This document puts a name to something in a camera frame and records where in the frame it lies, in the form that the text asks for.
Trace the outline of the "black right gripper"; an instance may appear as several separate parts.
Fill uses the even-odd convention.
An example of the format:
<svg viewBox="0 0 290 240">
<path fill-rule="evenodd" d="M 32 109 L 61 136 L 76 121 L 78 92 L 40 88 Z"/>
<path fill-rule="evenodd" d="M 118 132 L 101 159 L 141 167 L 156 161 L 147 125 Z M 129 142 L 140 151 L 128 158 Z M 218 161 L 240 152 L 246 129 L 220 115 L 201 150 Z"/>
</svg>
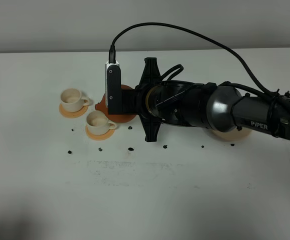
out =
<svg viewBox="0 0 290 240">
<path fill-rule="evenodd" d="M 156 58 L 147 57 L 144 61 L 139 84 L 122 91 L 122 112 L 139 116 L 145 141 L 157 141 L 161 124 L 209 129 L 210 84 L 165 80 Z"/>
</svg>

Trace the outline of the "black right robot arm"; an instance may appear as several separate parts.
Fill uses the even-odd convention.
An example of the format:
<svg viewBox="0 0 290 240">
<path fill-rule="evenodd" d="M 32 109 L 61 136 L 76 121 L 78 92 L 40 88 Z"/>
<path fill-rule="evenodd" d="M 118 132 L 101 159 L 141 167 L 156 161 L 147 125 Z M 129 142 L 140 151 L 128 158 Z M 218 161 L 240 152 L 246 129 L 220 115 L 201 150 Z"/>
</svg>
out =
<svg viewBox="0 0 290 240">
<path fill-rule="evenodd" d="M 122 110 L 140 117 L 146 141 L 156 140 L 161 124 L 222 133 L 247 128 L 290 140 L 290 97 L 268 96 L 228 81 L 175 80 L 182 71 L 178 64 L 160 74 L 157 60 L 146 58 L 139 84 L 122 91 Z"/>
</svg>

